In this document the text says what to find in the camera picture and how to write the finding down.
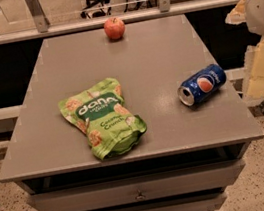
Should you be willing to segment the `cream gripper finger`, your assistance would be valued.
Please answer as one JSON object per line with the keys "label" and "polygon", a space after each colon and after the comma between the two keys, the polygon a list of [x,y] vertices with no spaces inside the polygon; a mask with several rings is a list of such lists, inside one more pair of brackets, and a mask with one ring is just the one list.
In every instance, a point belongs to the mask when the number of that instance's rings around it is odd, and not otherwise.
{"label": "cream gripper finger", "polygon": [[226,18],[225,18],[225,23],[226,24],[231,24],[231,25],[240,25],[241,23],[246,22],[246,12],[245,12],[245,3],[246,0],[240,0],[231,10]]}
{"label": "cream gripper finger", "polygon": [[248,46],[244,60],[243,101],[258,106],[264,101],[264,37],[256,46]]}

